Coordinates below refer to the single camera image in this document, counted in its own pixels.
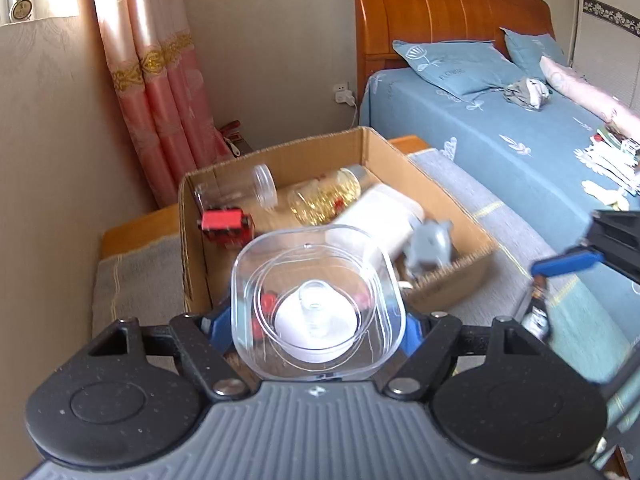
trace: mattress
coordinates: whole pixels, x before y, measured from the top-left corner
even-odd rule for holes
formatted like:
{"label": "mattress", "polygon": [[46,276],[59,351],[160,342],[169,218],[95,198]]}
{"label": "mattress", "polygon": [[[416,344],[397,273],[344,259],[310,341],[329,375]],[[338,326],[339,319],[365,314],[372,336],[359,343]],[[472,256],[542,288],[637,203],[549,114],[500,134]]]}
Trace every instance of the mattress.
{"label": "mattress", "polygon": [[[387,139],[415,134],[443,151],[531,225],[558,252],[575,245],[604,209],[582,181],[617,189],[575,150],[590,145],[602,121],[557,92],[539,112],[507,102],[499,91],[462,102],[413,70],[384,70],[369,79],[360,124]],[[632,209],[637,197],[628,197]],[[604,266],[580,273],[625,335],[640,334],[640,287]]]}

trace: gray toy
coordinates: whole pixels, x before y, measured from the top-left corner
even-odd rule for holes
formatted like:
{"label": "gray toy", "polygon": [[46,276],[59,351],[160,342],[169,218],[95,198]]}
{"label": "gray toy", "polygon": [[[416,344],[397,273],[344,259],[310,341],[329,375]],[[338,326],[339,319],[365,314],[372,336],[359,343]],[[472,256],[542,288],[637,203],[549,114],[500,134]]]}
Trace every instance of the gray toy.
{"label": "gray toy", "polygon": [[414,234],[404,247],[404,268],[409,278],[450,265],[452,244],[450,221],[427,220],[414,226]]}

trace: table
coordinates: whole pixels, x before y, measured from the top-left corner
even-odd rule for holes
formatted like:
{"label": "table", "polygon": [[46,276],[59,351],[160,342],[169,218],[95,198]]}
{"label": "table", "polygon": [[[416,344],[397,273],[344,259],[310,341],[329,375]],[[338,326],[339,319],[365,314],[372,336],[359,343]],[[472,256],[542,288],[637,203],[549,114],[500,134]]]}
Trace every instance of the table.
{"label": "table", "polygon": [[[398,137],[390,142],[405,155],[420,152],[429,147],[418,136]],[[116,254],[134,251],[158,238],[176,234],[179,230],[178,205],[174,204],[109,229],[102,236],[100,257],[105,259]]]}

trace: curtain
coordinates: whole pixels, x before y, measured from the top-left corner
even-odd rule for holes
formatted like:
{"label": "curtain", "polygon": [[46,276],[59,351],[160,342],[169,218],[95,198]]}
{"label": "curtain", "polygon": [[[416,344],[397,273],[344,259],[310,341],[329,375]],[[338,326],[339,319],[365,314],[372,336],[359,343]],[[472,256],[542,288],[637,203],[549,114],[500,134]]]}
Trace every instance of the curtain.
{"label": "curtain", "polygon": [[183,0],[95,0],[122,115],[160,206],[184,174],[231,157],[213,125]]}

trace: pillow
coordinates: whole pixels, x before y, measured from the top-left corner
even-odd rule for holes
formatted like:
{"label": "pillow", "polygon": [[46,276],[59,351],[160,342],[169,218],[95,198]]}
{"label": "pillow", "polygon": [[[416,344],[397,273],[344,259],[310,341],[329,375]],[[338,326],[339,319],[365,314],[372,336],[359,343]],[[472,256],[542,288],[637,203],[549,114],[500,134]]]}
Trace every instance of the pillow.
{"label": "pillow", "polygon": [[558,92],[606,123],[612,123],[621,134],[640,144],[640,116],[627,106],[604,90],[587,83],[575,70],[546,56],[540,59],[540,69]]}
{"label": "pillow", "polygon": [[525,76],[491,43],[394,41],[393,46],[421,78],[467,102],[489,88],[504,88]]}
{"label": "pillow", "polygon": [[526,34],[518,34],[508,28],[503,28],[504,41],[507,44],[507,50],[511,56],[511,60],[523,69],[529,77],[545,80],[545,76],[540,70],[540,58],[547,56],[556,63],[566,65],[566,57],[560,46],[550,35],[527,36]]}

